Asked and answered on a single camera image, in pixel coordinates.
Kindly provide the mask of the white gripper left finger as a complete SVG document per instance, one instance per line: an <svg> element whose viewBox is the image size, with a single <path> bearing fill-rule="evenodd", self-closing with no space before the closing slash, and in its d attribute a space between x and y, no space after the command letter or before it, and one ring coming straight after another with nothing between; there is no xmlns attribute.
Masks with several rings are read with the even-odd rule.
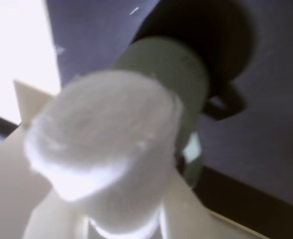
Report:
<svg viewBox="0 0 293 239"><path fill-rule="evenodd" d="M47 180L31 171L23 143L32 118L60 90L14 80L22 123L0 144L0 239L20 239L33 209L50 191Z"/></svg>

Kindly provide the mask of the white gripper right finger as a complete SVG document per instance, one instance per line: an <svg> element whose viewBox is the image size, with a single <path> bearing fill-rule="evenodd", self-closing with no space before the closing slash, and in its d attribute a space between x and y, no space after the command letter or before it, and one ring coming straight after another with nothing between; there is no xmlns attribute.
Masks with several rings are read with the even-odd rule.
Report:
<svg viewBox="0 0 293 239"><path fill-rule="evenodd" d="M177 171L162 200L160 228L164 239L262 239L255 232L204 207Z"/></svg>

